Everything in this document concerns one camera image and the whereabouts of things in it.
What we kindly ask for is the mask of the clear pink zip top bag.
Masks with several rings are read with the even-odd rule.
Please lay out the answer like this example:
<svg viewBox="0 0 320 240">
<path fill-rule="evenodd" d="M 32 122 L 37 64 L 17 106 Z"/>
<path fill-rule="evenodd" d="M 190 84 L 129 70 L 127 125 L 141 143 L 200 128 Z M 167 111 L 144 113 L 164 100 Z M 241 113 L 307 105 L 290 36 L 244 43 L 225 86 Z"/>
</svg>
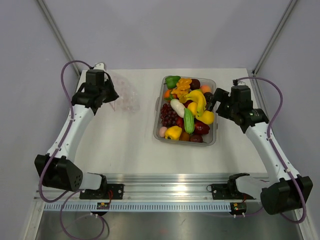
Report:
<svg viewBox="0 0 320 240">
<path fill-rule="evenodd" d="M 124 76 L 109 72 L 114 89 L 119 97 L 109 103 L 114 111 L 126 113 L 135 113 L 140 110 L 140 96 L 138 90 Z"/>
</svg>

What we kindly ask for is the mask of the green bitter gourd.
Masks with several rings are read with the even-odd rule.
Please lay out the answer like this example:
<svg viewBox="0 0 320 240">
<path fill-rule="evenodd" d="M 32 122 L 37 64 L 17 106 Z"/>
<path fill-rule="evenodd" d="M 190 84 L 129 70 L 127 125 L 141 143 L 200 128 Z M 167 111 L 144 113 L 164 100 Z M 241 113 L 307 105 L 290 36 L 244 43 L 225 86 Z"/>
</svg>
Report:
<svg viewBox="0 0 320 240">
<path fill-rule="evenodd" d="M 184 109 L 183 121 L 184 121 L 184 130 L 188 134 L 192 134 L 195 130 L 194 116 L 188 108 Z"/>
</svg>

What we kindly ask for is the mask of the dark red grape bunch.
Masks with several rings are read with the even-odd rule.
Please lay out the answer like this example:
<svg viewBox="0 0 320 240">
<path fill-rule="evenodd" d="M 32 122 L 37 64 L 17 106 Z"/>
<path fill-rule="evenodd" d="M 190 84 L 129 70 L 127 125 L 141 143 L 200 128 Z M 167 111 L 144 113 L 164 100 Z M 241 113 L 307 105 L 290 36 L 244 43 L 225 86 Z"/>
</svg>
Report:
<svg viewBox="0 0 320 240">
<path fill-rule="evenodd" d="M 172 109 L 172 107 L 165 103 L 160 109 L 160 123 L 163 127 L 170 128 L 177 124 L 178 114 Z"/>
</svg>

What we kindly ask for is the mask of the yellow bell pepper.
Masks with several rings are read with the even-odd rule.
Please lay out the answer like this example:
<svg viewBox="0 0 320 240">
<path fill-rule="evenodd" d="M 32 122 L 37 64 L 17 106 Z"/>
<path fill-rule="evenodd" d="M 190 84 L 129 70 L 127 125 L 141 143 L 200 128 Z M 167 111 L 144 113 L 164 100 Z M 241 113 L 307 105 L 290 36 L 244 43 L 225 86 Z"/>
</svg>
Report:
<svg viewBox="0 0 320 240">
<path fill-rule="evenodd" d="M 166 139 L 170 139 L 170 140 L 179 140 L 182 132 L 183 132 L 183 129 L 181 127 L 175 125 L 175 126 L 169 127 L 165 131 L 164 137 Z"/>
</svg>

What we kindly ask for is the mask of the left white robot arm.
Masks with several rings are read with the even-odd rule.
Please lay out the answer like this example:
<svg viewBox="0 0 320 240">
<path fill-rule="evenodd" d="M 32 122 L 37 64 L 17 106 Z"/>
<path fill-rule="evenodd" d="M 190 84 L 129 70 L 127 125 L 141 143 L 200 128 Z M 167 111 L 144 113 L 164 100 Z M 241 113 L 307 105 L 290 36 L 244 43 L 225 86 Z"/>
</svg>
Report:
<svg viewBox="0 0 320 240">
<path fill-rule="evenodd" d="M 97 199 L 108 194 L 101 174 L 85 173 L 75 163 L 80 141 L 89 123 L 103 104 L 119 98 L 110 75 L 101 69 L 89 69 L 84 74 L 84 82 L 73 96 L 66 95 L 69 104 L 68 117 L 55 141 L 46 154 L 37 155 L 34 164 L 39 174 L 38 192 L 46 203 L 58 201 L 44 195 L 43 187 L 77 192 L 90 190 Z"/>
</svg>

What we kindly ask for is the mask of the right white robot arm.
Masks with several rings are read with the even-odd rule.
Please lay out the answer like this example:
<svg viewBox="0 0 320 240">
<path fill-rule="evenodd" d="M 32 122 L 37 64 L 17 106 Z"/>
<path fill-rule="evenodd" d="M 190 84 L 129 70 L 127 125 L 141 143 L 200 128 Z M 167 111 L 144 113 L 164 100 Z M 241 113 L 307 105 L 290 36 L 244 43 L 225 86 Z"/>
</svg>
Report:
<svg viewBox="0 0 320 240">
<path fill-rule="evenodd" d="M 268 117 L 262 109 L 253 107 L 250 88 L 246 85 L 233 86 L 230 91 L 217 88 L 206 107 L 212 111 L 216 104 L 219 104 L 217 115 L 237 124 L 252 142 L 268 174 L 267 182 L 248 173 L 231 175 L 228 195 L 232 198 L 247 195 L 259 200 L 270 215 L 306 209 L 313 182 L 308 176 L 302 177 L 280 149 Z"/>
</svg>

